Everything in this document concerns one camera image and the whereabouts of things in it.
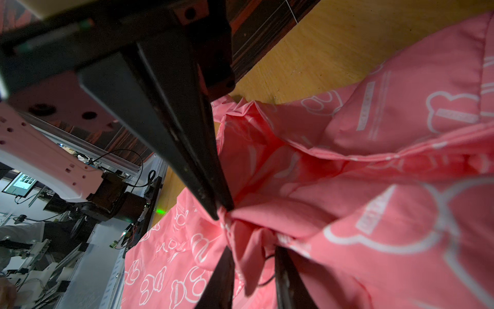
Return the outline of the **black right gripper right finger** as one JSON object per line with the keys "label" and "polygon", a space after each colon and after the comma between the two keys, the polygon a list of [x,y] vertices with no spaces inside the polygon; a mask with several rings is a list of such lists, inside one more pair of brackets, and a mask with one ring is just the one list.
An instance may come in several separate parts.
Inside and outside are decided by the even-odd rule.
{"label": "black right gripper right finger", "polygon": [[316,309],[298,270],[284,247],[275,249],[275,286],[280,309]]}

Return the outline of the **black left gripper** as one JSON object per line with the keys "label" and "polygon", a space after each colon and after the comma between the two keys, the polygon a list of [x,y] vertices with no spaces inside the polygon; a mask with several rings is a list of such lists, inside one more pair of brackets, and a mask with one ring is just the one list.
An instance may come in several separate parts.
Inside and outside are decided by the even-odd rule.
{"label": "black left gripper", "polygon": [[218,220],[234,200],[210,101],[235,86],[224,1],[22,1],[1,35],[1,100],[90,131],[121,122]]}

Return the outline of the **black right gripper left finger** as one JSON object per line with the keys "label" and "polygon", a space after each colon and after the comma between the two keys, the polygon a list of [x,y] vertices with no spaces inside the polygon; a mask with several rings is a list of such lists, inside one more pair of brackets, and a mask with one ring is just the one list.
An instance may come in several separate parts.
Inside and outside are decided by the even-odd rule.
{"label": "black right gripper left finger", "polygon": [[220,260],[195,309],[231,309],[234,295],[235,263],[225,247]]}

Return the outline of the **pink printed jacket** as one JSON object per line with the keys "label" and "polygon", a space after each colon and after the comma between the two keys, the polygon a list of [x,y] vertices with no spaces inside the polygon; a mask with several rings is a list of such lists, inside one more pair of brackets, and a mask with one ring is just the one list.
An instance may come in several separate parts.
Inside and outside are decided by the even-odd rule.
{"label": "pink printed jacket", "polygon": [[235,209],[182,191],[127,253],[122,308],[194,308],[225,248],[234,308],[277,308],[278,246],[319,308],[493,307],[492,12],[359,83],[212,111]]}

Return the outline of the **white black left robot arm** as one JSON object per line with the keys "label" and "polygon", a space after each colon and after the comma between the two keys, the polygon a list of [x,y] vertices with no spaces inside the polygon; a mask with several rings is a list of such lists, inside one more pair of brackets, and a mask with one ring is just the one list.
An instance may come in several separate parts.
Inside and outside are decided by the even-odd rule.
{"label": "white black left robot arm", "polygon": [[1,37],[1,161],[99,220],[126,186],[27,120],[86,130],[121,123],[181,178],[212,219],[234,208],[212,101],[235,88],[224,1],[23,1],[37,21]]}

